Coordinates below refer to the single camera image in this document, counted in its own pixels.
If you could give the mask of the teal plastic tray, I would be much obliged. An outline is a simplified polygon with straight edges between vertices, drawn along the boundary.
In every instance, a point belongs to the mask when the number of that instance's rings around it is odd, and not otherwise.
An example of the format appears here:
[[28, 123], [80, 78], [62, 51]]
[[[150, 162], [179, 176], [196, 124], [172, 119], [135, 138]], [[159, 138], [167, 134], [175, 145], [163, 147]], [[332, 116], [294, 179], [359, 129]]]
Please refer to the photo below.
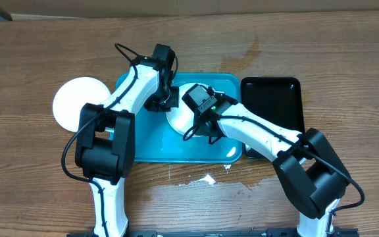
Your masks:
[[[173, 86], [199, 83], [213, 87], [237, 100], [241, 98], [240, 81], [232, 74], [179, 72]], [[169, 125], [165, 113], [142, 108], [136, 115], [136, 162], [144, 163], [233, 163], [242, 155], [242, 143], [221, 138], [210, 145], [208, 137], [183, 135]]]

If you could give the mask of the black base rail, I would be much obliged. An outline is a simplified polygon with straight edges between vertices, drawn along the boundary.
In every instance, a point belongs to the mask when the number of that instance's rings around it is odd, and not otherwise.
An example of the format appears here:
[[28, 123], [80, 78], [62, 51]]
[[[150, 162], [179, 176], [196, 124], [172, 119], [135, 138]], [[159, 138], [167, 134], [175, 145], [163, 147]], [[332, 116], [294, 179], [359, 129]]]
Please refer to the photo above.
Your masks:
[[[67, 234], [67, 237], [94, 237], [98, 236], [91, 232], [79, 234]], [[129, 231], [127, 237], [294, 237], [298, 235], [295, 228], [269, 228], [267, 230], [250, 231], [221, 231], [221, 232], [155, 232], [153, 231]], [[335, 237], [359, 237], [356, 228], [335, 228], [330, 236]]]

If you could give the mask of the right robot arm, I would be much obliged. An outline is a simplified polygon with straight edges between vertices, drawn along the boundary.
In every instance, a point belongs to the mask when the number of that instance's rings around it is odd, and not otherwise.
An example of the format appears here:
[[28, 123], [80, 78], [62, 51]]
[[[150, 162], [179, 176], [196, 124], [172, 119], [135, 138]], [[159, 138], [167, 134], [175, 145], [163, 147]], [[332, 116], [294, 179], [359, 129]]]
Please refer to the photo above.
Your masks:
[[302, 134], [282, 128], [240, 103], [204, 103], [191, 109], [195, 134], [235, 139], [272, 163], [286, 197], [300, 212], [298, 236], [335, 235], [333, 218], [353, 181], [321, 132], [311, 128]]

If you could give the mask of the black plastic tray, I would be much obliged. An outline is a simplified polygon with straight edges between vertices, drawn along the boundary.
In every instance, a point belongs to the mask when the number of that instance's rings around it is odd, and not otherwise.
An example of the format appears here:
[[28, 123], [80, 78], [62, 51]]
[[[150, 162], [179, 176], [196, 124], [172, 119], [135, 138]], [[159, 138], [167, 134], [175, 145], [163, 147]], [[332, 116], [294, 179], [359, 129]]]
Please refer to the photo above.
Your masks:
[[246, 77], [241, 81], [241, 103], [275, 125], [305, 131], [301, 84], [294, 77]]

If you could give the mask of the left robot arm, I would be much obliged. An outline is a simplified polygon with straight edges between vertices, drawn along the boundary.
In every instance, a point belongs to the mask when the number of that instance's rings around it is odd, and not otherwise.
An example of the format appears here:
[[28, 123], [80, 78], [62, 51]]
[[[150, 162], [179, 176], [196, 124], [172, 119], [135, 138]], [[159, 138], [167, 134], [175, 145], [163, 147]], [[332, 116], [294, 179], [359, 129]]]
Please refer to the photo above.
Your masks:
[[172, 85], [177, 56], [143, 57], [130, 62], [127, 77], [98, 105], [86, 103], [80, 111], [75, 163], [81, 180], [93, 192], [95, 227], [92, 236], [123, 236], [128, 218], [124, 208], [124, 181], [136, 154], [136, 115], [140, 109], [169, 112], [178, 106], [178, 88]]

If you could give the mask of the white plate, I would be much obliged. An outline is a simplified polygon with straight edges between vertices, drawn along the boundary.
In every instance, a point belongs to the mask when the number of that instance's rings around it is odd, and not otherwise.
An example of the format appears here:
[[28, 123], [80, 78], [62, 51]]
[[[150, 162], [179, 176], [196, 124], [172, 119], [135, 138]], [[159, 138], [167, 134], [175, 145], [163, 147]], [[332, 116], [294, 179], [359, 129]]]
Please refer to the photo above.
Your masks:
[[108, 87], [91, 77], [72, 79], [56, 92], [52, 112], [57, 123], [70, 132], [77, 132], [80, 111], [86, 103], [100, 104], [111, 95]]
[[182, 97], [194, 84], [196, 83], [187, 83], [179, 87], [179, 107], [171, 108], [171, 111], [166, 113], [169, 125], [181, 135], [184, 135], [193, 126], [195, 113], [182, 101]]

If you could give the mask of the white plate top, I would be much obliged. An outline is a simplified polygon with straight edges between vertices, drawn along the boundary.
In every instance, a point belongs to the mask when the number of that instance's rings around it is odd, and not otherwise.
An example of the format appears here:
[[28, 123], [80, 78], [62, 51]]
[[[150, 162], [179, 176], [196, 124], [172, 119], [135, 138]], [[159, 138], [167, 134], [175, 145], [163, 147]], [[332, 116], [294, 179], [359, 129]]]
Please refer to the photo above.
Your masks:
[[91, 77], [72, 79], [56, 92], [52, 112], [57, 123], [70, 132], [77, 132], [80, 111], [86, 103], [100, 104], [111, 95], [108, 87]]

